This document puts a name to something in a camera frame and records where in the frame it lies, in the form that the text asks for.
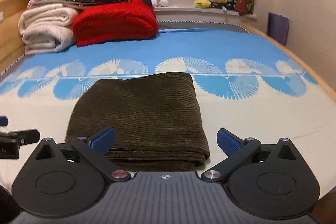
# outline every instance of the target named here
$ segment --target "purple panel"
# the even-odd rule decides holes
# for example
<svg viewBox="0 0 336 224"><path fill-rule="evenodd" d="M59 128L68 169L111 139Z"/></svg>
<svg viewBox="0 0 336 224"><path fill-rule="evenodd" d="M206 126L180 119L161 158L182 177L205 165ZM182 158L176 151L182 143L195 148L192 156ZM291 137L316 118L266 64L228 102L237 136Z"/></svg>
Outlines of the purple panel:
<svg viewBox="0 0 336 224"><path fill-rule="evenodd" d="M266 34L282 45L286 45L289 29L289 19L277 14L268 13Z"/></svg>

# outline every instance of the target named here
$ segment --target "silver screw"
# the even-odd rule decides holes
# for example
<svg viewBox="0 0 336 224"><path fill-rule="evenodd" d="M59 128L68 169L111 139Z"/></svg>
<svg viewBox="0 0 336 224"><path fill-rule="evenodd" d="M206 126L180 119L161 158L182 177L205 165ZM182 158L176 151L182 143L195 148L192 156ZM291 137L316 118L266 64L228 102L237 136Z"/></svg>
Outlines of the silver screw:
<svg viewBox="0 0 336 224"><path fill-rule="evenodd" d="M207 178L207 179L217 179L221 176L221 173L219 173L218 171L216 170L208 170L204 173L204 176Z"/></svg>
<svg viewBox="0 0 336 224"><path fill-rule="evenodd" d="M115 170L112 172L111 176L115 179L124 179L128 176L128 172L124 170Z"/></svg>

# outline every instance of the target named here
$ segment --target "triangular cutout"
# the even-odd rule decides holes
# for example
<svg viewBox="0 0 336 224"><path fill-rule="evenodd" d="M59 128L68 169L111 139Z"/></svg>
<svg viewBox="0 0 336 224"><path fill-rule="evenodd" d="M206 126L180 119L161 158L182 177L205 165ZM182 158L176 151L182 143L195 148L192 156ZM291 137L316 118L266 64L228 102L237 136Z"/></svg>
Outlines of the triangular cutout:
<svg viewBox="0 0 336 224"><path fill-rule="evenodd" d="M292 150L289 148L288 145L283 145L278 154L278 158L286 160L296 160L296 157L294 156Z"/></svg>
<svg viewBox="0 0 336 224"><path fill-rule="evenodd" d="M51 148L49 145L44 145L40 152L36 156L36 160L44 160L44 159L49 159L53 158L55 155L53 154Z"/></svg>

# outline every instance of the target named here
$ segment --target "bed sheet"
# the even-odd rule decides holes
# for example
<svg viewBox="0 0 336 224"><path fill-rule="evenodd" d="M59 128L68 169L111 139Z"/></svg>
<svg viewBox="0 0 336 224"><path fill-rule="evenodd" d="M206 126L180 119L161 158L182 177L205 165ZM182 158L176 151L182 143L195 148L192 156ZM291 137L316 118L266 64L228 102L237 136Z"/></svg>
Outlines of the bed sheet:
<svg viewBox="0 0 336 224"><path fill-rule="evenodd" d="M6 130L37 128L41 138L64 142L77 100L97 80L169 71L193 77L211 153L202 170L226 158L216 143L217 131L226 128L262 143L290 138L318 179L321 196L335 187L335 103L297 63L253 34L170 29L155 39L35 55L0 83L0 114L9 118ZM0 160L2 185L10 188L35 147L23 146L19 160Z"/></svg>

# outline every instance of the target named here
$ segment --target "brown corduroy cloth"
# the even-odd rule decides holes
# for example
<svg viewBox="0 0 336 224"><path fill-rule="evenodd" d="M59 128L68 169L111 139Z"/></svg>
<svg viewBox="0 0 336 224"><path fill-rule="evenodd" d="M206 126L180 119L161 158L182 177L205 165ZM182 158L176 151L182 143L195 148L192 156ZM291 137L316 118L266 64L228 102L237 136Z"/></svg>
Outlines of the brown corduroy cloth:
<svg viewBox="0 0 336 224"><path fill-rule="evenodd" d="M97 81L75 105L66 141L107 126L116 142L105 157L126 170L195 170L210 156L188 73Z"/></svg>

